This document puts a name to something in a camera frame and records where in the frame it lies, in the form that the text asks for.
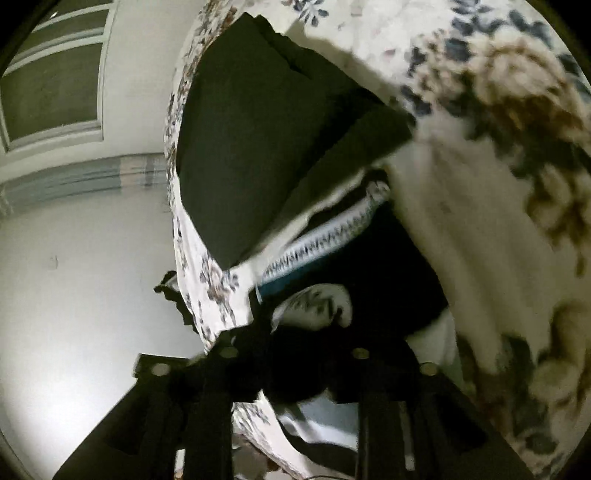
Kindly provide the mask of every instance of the metal bolt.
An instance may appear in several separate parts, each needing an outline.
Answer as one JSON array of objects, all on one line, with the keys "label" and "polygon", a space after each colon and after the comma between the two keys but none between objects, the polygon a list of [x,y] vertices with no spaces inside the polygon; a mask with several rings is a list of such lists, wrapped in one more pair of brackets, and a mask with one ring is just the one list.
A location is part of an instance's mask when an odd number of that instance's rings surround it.
[{"label": "metal bolt", "polygon": [[236,358],[238,356],[238,349],[233,346],[225,346],[220,350],[220,356],[226,359]]},{"label": "metal bolt", "polygon": [[439,367],[431,362],[426,362],[420,367],[421,373],[428,377],[434,377],[439,373]]},{"label": "metal bolt", "polygon": [[152,374],[156,377],[163,377],[170,373],[170,365],[167,364],[156,364],[152,367]]},{"label": "metal bolt", "polygon": [[357,347],[353,348],[351,355],[353,355],[353,357],[357,360],[367,360],[369,358],[369,351],[367,351],[365,348]]}]

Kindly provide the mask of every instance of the white wall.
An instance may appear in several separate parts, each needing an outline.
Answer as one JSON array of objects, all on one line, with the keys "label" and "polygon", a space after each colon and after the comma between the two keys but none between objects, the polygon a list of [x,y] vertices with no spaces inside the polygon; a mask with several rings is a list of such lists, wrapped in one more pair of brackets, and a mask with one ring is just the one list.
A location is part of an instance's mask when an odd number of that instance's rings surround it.
[{"label": "white wall", "polygon": [[204,0],[119,0],[105,58],[104,140],[15,161],[0,153],[0,183],[78,161],[163,152],[174,66],[204,4]]},{"label": "white wall", "polygon": [[133,386],[140,352],[202,351],[152,290],[175,269],[163,190],[80,196],[0,228],[0,393],[8,440],[38,479]]}]

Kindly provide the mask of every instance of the white blanket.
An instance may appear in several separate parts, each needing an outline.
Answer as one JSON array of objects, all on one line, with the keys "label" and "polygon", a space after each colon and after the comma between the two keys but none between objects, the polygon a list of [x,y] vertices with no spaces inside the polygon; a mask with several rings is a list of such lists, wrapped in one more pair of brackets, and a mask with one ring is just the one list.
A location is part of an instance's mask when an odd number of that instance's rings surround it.
[{"label": "white blanket", "polygon": [[[591,95],[563,41],[523,0],[210,1],[183,46],[165,133],[179,286],[207,348],[248,322],[248,291],[311,213],[221,272],[181,204],[191,80],[245,11],[415,114],[413,142],[382,162],[394,208],[449,300],[466,394],[550,478],[591,420]],[[235,410],[236,428],[294,476],[326,473],[285,440],[266,399]]]}]

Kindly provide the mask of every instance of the window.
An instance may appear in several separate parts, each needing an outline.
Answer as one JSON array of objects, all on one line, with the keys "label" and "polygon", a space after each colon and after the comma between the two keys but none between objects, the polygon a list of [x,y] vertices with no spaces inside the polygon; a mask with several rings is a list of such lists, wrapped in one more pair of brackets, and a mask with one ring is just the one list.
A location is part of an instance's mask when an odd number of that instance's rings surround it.
[{"label": "window", "polygon": [[102,140],[102,64],[112,0],[62,0],[0,79],[0,145],[23,151]]}]

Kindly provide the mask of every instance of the window pane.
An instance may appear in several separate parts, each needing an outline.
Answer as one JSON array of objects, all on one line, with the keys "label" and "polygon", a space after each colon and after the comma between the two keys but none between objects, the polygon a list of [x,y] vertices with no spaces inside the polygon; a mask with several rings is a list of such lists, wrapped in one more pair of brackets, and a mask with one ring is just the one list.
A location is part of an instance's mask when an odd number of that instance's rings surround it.
[{"label": "window pane", "polygon": [[29,48],[33,48],[46,41],[55,40],[64,35],[91,30],[92,28],[102,28],[105,26],[108,14],[108,10],[101,10],[48,25],[41,30],[31,33],[21,45],[18,52],[29,50]]},{"label": "window pane", "polygon": [[10,140],[97,120],[101,48],[102,44],[94,44],[54,53],[0,80]]},{"label": "window pane", "polygon": [[43,23],[51,18],[57,18],[60,15],[75,12],[83,8],[95,7],[97,5],[110,4],[113,0],[61,0],[47,15],[39,22]]}]

